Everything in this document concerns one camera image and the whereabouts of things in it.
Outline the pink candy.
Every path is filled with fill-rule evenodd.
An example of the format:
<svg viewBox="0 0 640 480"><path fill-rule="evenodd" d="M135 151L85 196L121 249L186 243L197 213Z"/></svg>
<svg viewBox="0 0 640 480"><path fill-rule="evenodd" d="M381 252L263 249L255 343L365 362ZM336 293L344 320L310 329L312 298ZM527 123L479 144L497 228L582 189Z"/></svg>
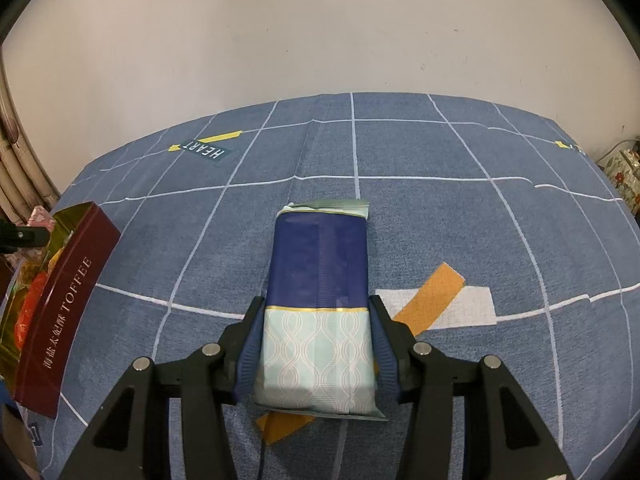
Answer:
<svg viewBox="0 0 640 480"><path fill-rule="evenodd" d="M38 205L32 210L27 220L27 225L30 228L43 228L52 233L55 228L55 218L50 214L50 211Z"/></svg>

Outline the navy and mint snack pack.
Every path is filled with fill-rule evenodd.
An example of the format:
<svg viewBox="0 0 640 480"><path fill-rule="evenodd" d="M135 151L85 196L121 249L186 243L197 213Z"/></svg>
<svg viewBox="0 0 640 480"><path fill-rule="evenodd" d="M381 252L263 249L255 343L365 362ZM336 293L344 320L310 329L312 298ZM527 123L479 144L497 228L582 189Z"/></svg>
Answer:
<svg viewBox="0 0 640 480"><path fill-rule="evenodd" d="M368 308L369 204L288 204L274 222L258 404L333 418L381 419Z"/></svg>

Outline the beige patterned curtain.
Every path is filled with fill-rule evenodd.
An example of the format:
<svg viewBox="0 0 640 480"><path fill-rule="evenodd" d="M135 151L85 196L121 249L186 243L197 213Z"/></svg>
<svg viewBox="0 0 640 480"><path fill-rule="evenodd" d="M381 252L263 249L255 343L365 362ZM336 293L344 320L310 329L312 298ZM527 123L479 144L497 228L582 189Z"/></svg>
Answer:
<svg viewBox="0 0 640 480"><path fill-rule="evenodd" d="M35 206L54 208L60 194L43 170L18 118L1 63L1 211L25 224Z"/></svg>

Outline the gold toffee tin box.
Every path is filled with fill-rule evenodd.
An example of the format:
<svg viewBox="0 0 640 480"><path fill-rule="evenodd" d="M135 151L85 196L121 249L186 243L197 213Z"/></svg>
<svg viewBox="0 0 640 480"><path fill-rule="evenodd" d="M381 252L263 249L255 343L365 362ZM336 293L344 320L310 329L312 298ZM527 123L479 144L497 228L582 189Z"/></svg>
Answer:
<svg viewBox="0 0 640 480"><path fill-rule="evenodd" d="M120 232L100 206L52 214L46 247L20 249L1 263L1 378L12 399L53 418L78 325Z"/></svg>

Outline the blue grid tablecloth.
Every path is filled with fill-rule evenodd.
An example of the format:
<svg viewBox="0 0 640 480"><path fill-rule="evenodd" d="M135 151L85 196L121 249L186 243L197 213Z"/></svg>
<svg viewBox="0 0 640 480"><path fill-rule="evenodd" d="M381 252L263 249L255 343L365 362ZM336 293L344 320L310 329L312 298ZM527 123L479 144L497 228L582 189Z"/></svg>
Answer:
<svg viewBox="0 0 640 480"><path fill-rule="evenodd" d="M465 281L424 339L495 353L579 479L639 422L639 228L555 122L452 96L355 93L229 110L89 162L60 206L120 231L70 349L38 462L58 478L137 356L180 359L272 285L286 307L401 309L442 264Z"/></svg>

